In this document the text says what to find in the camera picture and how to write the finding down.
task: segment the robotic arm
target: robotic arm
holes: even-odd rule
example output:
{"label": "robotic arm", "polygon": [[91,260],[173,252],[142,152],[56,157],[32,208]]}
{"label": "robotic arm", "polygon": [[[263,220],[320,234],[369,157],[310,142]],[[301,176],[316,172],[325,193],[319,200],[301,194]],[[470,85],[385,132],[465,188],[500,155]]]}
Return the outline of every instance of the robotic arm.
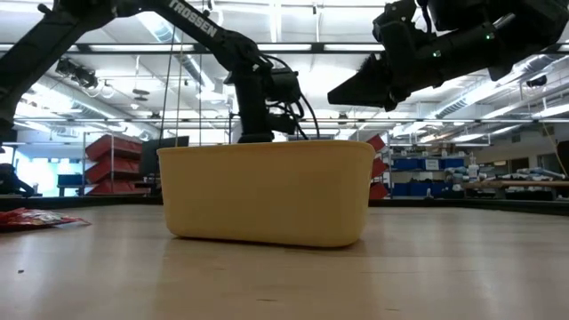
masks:
{"label": "robotic arm", "polygon": [[[387,4],[373,21],[383,43],[359,72],[328,94],[332,104],[390,111],[411,93],[438,87],[458,76],[488,68],[496,81],[513,65],[555,44],[569,21],[569,0],[417,0],[429,27],[412,22],[415,0]],[[431,18],[438,31],[431,30]]]}
{"label": "robotic arm", "polygon": [[0,59],[0,129],[12,127],[20,97],[65,51],[88,31],[114,18],[152,11],[207,47],[229,71],[234,84],[243,137],[239,142],[271,142],[272,131],[294,133],[293,113],[271,115],[266,100],[300,104],[297,74],[287,66],[273,68],[270,57],[246,36],[217,26],[183,0],[59,0],[53,10],[38,9],[44,18]]}

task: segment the yellow plastic bin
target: yellow plastic bin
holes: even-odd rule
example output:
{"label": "yellow plastic bin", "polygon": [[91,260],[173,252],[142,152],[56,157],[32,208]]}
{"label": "yellow plastic bin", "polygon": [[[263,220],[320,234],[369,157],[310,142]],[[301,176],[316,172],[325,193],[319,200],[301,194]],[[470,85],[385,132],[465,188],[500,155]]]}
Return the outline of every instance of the yellow plastic bin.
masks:
{"label": "yellow plastic bin", "polygon": [[335,247],[365,224],[375,151],[298,141],[158,151],[176,236]]}

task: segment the red packet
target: red packet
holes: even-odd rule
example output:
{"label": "red packet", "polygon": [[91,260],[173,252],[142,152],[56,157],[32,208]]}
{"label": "red packet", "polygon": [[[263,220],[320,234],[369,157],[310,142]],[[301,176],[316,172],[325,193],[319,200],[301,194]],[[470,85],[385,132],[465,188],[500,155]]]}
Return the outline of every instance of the red packet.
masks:
{"label": "red packet", "polygon": [[9,212],[0,212],[0,232],[50,228],[73,222],[83,222],[91,225],[91,223],[81,218],[73,218],[46,210],[19,208]]}

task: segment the computer monitor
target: computer monitor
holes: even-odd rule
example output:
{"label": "computer monitor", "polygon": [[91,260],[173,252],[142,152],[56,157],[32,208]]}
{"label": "computer monitor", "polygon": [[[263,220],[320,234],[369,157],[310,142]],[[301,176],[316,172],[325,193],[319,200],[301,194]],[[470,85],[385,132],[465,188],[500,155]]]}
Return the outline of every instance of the computer monitor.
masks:
{"label": "computer monitor", "polygon": [[158,164],[158,153],[160,148],[174,148],[174,147],[187,147],[189,146],[189,137],[178,137],[160,140],[151,140],[142,143],[142,153],[139,164],[139,173],[143,177],[148,177],[160,173],[160,166]]}

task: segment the table surface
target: table surface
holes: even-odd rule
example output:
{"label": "table surface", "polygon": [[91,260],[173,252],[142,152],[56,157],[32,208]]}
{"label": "table surface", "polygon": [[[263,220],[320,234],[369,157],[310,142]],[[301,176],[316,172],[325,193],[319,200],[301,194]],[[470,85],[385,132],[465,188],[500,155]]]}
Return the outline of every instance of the table surface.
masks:
{"label": "table surface", "polygon": [[377,208],[361,241],[318,250],[175,238],[159,206],[64,212],[93,224],[0,235],[3,319],[565,320],[569,314],[569,219],[563,217]]}

